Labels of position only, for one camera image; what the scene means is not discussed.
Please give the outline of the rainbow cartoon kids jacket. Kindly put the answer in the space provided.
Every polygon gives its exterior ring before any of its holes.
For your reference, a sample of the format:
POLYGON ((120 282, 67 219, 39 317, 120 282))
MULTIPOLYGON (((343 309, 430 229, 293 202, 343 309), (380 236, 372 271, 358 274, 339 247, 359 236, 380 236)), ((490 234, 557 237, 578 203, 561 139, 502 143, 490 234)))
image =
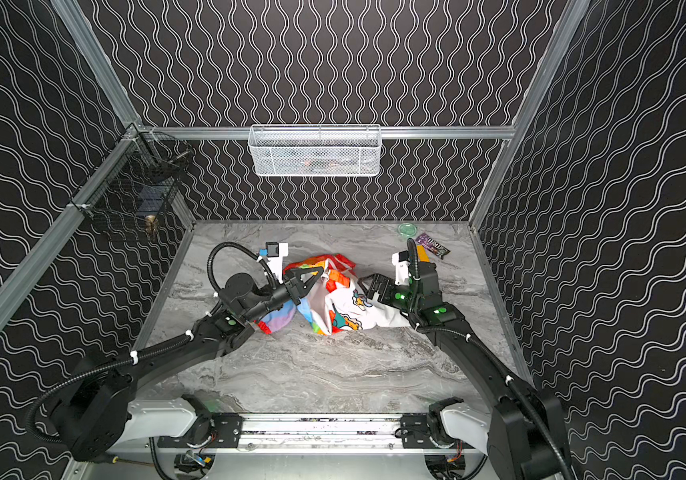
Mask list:
POLYGON ((285 265, 282 272, 287 274, 293 268, 313 267, 324 269, 321 279, 298 305, 289 300, 279 310, 259 320, 257 326, 263 333, 270 335, 279 331, 297 314, 310 323, 315 333, 325 336, 343 331, 409 325, 398 309, 366 297, 354 272, 355 263, 343 255, 310 257, 285 265))

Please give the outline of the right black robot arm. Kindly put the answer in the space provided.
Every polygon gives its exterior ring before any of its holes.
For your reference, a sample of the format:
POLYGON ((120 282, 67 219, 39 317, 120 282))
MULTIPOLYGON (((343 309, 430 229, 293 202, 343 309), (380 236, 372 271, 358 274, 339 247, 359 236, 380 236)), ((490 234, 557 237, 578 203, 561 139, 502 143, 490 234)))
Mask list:
POLYGON ((396 308, 409 326, 455 362, 489 411, 484 426, 449 418, 458 402, 440 409, 439 431, 484 452, 501 479, 573 479, 571 451, 560 401, 508 368, 481 341, 461 310, 443 298, 436 266, 412 260, 408 279, 382 274, 362 279, 366 298, 396 308))

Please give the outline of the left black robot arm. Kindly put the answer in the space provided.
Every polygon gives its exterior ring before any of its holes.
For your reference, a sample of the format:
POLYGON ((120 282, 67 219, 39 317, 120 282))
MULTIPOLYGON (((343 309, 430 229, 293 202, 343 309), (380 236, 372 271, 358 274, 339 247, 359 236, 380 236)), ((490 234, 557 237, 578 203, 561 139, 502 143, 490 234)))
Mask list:
POLYGON ((130 404, 140 390, 238 350, 267 315, 288 302, 299 305, 325 270, 296 267, 274 273, 265 256, 226 241, 210 251, 206 272, 218 298, 212 310, 181 335, 90 365, 51 387, 26 412, 27 432, 41 442, 64 445, 78 461, 94 459, 119 442, 133 419, 130 404), (257 285, 247 272, 218 284, 216 258, 226 249, 258 264, 266 285, 257 285))

